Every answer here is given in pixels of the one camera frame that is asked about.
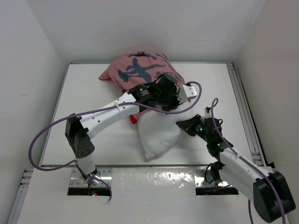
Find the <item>white pillow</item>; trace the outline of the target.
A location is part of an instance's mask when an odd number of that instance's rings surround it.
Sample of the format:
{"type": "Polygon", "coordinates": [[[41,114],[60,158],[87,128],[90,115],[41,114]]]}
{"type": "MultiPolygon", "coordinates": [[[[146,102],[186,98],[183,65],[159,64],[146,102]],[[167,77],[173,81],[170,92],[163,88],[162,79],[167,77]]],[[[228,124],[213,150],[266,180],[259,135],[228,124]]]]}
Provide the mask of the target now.
{"type": "Polygon", "coordinates": [[[196,151],[197,140],[182,131],[176,124],[193,118],[197,113],[190,109],[180,114],[148,111],[138,122],[144,160],[154,164],[186,164],[196,151]]]}

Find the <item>red cartoon print pillowcase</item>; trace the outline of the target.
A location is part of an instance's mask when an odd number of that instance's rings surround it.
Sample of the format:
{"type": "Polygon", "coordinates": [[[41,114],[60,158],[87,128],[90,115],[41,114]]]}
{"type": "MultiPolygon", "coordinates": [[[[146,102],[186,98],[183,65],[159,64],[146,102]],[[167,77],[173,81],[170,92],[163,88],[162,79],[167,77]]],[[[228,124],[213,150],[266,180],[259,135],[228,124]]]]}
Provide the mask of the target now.
{"type": "Polygon", "coordinates": [[[173,68],[165,54],[139,51],[117,57],[99,76],[99,80],[113,81],[123,93],[132,93],[137,103],[150,106],[152,96],[149,84],[164,73],[173,76],[179,87],[185,84],[184,78],[173,68]]]}

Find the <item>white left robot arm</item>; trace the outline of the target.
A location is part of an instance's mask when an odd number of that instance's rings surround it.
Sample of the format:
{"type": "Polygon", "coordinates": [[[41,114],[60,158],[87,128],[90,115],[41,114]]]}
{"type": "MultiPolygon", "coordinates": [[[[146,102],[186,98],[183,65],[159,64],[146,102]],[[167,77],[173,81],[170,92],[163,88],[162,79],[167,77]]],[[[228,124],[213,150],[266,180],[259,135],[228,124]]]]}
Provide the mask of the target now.
{"type": "Polygon", "coordinates": [[[189,84],[177,85],[170,75],[162,74],[147,84],[138,84],[112,103],[84,115],[71,115],[66,121],[65,136],[83,176],[97,173],[92,154],[92,139],[105,128],[131,115],[152,109],[176,114],[179,105],[197,95],[189,84]]]}

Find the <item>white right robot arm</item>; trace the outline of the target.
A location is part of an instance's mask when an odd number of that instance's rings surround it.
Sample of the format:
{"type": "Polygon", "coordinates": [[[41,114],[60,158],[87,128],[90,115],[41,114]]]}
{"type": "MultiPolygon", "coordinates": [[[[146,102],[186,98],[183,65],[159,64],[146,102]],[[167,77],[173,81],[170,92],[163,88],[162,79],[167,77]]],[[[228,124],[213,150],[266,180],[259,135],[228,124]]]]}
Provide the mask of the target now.
{"type": "Polygon", "coordinates": [[[221,133],[220,120],[195,115],[176,124],[188,135],[205,141],[209,154],[217,160],[210,165],[208,180],[231,184],[253,203],[263,221],[271,223],[296,209],[285,177],[257,166],[234,149],[221,133]]]}

